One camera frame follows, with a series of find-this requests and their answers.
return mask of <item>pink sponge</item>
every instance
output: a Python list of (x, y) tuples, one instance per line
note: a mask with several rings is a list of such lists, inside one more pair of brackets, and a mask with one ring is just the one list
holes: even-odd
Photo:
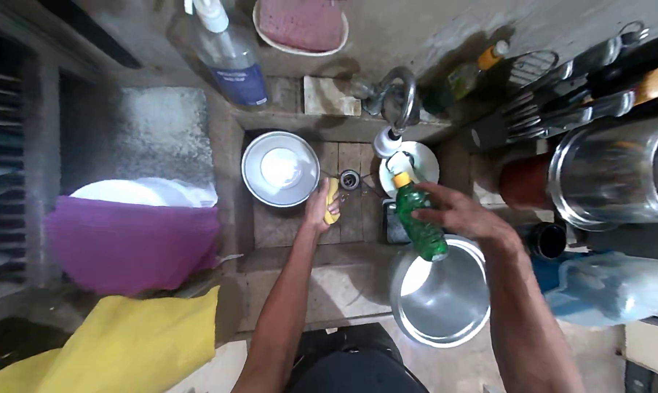
[(341, 45), (344, 32), (338, 0), (259, 1), (259, 28), (273, 41), (315, 52)]

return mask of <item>small glass bottle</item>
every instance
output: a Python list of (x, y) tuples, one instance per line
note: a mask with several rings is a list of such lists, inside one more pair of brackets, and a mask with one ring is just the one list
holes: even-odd
[(392, 181), (397, 188), (397, 217), (412, 239), (416, 252), (429, 262), (445, 257), (448, 244), (443, 238), (443, 229), (412, 217), (412, 211), (431, 207), (427, 194), (414, 188), (407, 172), (397, 174)]
[(500, 40), (487, 48), (477, 61), (468, 61), (457, 66), (448, 75), (446, 83), (426, 92), (423, 97), (423, 108), (437, 115), (456, 101), (463, 99), (477, 87), (482, 73), (494, 67), (507, 53), (507, 42)]

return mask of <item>soap bottle label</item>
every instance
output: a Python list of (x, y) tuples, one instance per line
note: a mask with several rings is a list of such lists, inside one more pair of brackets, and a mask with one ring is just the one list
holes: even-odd
[(261, 67), (255, 64), (241, 69), (210, 67), (212, 75), (227, 98), (238, 105), (261, 105), (268, 101)]

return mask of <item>faucet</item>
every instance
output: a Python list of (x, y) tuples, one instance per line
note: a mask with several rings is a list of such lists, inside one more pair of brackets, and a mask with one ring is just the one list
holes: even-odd
[(390, 158), (402, 145), (402, 133), (419, 123), (421, 104), (416, 96), (416, 78), (407, 67), (394, 67), (377, 85), (361, 76), (351, 78), (351, 94), (362, 101), (363, 109), (375, 116), (382, 113), (389, 123), (373, 140), (373, 149), (380, 158)]

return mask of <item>aluminum bowl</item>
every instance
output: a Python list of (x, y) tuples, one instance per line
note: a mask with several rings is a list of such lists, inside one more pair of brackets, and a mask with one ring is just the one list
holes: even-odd
[(259, 201), (278, 208), (295, 206), (317, 187), (319, 158), (305, 139), (287, 131), (271, 131), (246, 148), (242, 177)]
[(426, 262), (408, 247), (397, 255), (390, 288), (402, 332), (436, 348), (469, 341), (489, 320), (484, 255), (476, 243), (446, 235), (448, 256)]

